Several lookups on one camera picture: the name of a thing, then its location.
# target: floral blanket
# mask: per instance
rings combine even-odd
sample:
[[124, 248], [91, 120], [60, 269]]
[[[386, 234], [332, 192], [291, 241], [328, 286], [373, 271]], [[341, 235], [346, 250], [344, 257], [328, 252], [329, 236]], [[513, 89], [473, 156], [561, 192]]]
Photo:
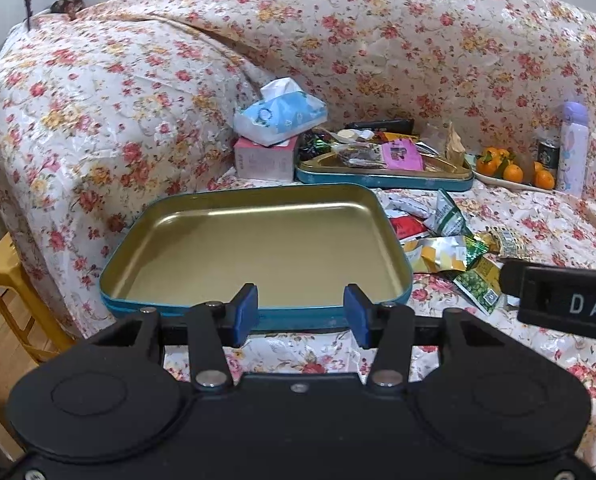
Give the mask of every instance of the floral blanket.
[[[149, 203], [251, 184], [220, 178], [233, 163], [233, 113], [288, 75], [329, 104], [332, 128], [451, 119], [470, 150], [526, 152], [537, 126], [557, 127], [559, 104], [581, 100], [591, 116], [582, 200], [481, 184], [456, 197], [475, 228], [522, 230], [536, 261], [596, 266], [594, 14], [556, 0], [112, 0], [32, 25], [0, 55], [0, 211], [34, 285], [75, 334], [113, 322], [98, 277]], [[430, 276], [411, 304], [434, 315], [470, 307]], [[596, 468], [596, 342], [506, 310], [488, 321], [587, 385], [594, 418], [580, 452]], [[284, 362], [362, 372], [371, 353], [353, 345], [344, 334], [253, 338], [229, 359], [235, 372]], [[416, 355], [415, 373], [435, 365]], [[168, 357], [176, 373], [180, 358]]]

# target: black can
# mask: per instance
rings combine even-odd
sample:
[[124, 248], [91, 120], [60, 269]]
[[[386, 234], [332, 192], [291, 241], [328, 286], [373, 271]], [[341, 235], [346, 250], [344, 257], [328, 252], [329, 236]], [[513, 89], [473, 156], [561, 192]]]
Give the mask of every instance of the black can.
[[538, 162], [549, 171], [554, 177], [558, 173], [558, 161], [560, 160], [560, 146], [547, 139], [538, 140]]

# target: pink box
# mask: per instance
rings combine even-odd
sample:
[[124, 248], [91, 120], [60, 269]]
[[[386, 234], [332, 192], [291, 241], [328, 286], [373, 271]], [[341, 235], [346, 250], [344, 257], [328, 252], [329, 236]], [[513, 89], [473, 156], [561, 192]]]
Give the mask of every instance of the pink box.
[[238, 177], [292, 182], [297, 145], [297, 136], [269, 148], [240, 137], [235, 145]]

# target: yellow plastic stool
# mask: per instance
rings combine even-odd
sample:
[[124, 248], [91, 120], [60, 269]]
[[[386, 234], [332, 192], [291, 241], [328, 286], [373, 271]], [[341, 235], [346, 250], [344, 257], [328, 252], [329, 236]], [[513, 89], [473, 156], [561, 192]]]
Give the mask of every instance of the yellow plastic stool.
[[64, 332], [60, 323], [53, 317], [49, 307], [44, 304], [33, 285], [31, 285], [29, 276], [15, 251], [9, 233], [0, 240], [0, 288], [15, 291], [31, 314], [26, 326], [20, 328], [2, 296], [0, 296], [0, 314], [2, 314], [9, 328], [35, 362], [42, 363], [59, 354], [59, 352], [36, 348], [29, 342], [29, 332], [31, 332], [36, 321], [47, 338], [60, 352], [74, 345], [74, 340]]

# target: water bottle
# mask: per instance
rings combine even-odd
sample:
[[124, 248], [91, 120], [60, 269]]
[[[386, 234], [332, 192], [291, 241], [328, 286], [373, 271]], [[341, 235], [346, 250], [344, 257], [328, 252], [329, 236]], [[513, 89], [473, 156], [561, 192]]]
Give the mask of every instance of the water bottle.
[[578, 198], [582, 196], [587, 170], [588, 122], [585, 105], [574, 102], [564, 104], [556, 189]]

